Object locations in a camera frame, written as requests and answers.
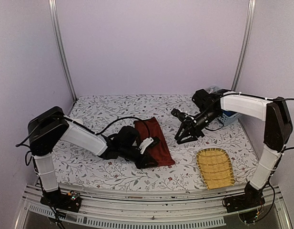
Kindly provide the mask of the brown towel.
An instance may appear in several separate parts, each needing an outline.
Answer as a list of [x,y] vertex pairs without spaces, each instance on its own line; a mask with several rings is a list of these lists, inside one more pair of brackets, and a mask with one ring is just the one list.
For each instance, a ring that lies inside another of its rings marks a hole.
[[137,139],[138,145],[148,137],[153,139],[153,142],[147,146],[142,154],[142,162],[138,163],[137,168],[172,166],[175,164],[160,124],[155,117],[142,121],[134,121],[134,128],[140,134],[140,137]]

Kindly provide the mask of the blue towel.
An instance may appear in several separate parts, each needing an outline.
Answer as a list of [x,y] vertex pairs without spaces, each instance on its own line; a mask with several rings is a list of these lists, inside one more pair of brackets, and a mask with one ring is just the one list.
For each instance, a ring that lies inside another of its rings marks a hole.
[[223,114],[227,117],[232,117],[233,115],[236,114],[236,112],[232,112],[232,111],[223,111]]

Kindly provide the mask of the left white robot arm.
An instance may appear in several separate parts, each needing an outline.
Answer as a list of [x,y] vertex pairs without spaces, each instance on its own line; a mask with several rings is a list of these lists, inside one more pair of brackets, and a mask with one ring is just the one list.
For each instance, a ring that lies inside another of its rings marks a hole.
[[158,166],[158,162],[148,150],[160,140],[156,136],[152,137],[150,131],[147,132],[147,137],[142,139],[138,130],[127,125],[116,134],[104,136],[102,132],[95,133],[65,116],[58,106],[29,122],[27,140],[35,172],[41,181],[41,203],[53,210],[78,213],[82,202],[78,192],[63,194],[59,187],[51,155],[59,141],[79,146],[102,159],[124,158],[132,161],[138,169]]

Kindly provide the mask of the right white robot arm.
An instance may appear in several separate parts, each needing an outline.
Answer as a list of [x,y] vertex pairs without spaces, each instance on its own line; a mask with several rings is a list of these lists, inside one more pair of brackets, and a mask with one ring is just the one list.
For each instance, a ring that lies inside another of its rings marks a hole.
[[212,93],[201,89],[194,93],[192,102],[198,107],[198,114],[175,108],[171,111],[172,116],[181,122],[174,137],[179,145],[204,137],[203,130],[223,112],[241,114],[263,123],[263,148],[253,176],[245,185],[243,194],[223,199],[223,205],[229,213],[263,205],[264,188],[271,185],[271,177],[278,168],[293,132],[287,99],[266,98],[227,89]]

